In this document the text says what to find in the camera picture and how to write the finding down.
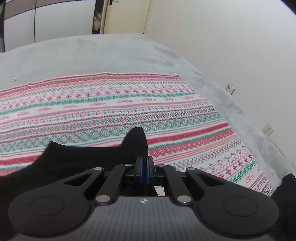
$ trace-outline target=door handle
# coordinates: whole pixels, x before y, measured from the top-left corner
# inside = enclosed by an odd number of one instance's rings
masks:
[[[117,3],[119,3],[118,0],[110,0],[109,5],[112,5],[113,2],[117,2]]]

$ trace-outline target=bedspread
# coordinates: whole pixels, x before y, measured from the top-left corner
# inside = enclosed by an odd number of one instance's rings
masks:
[[[177,74],[88,74],[0,91],[0,175],[30,165],[50,141],[115,146],[136,126],[155,164],[196,167],[272,194],[227,121]]]

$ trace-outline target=door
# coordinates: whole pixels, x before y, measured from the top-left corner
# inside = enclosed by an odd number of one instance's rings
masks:
[[[36,8],[36,42],[91,34],[95,4],[95,0],[69,0]]]
[[[17,14],[4,21],[5,51],[34,43],[35,9]]]
[[[109,0],[104,34],[143,33],[151,0]]]

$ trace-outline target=wall outlet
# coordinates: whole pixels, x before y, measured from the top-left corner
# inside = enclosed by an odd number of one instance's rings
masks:
[[[235,88],[233,87],[232,84],[229,83],[229,84],[226,86],[225,90],[226,90],[230,95],[232,95],[233,92],[235,91]]]
[[[270,134],[274,131],[269,122],[266,123],[262,130],[267,136],[270,136]]]

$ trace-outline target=gray fleece blanket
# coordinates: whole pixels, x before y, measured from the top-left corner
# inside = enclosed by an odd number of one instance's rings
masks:
[[[218,84],[143,34],[53,39],[0,54],[0,89],[43,79],[100,72],[178,74],[214,104],[255,157],[272,187],[296,169]]]

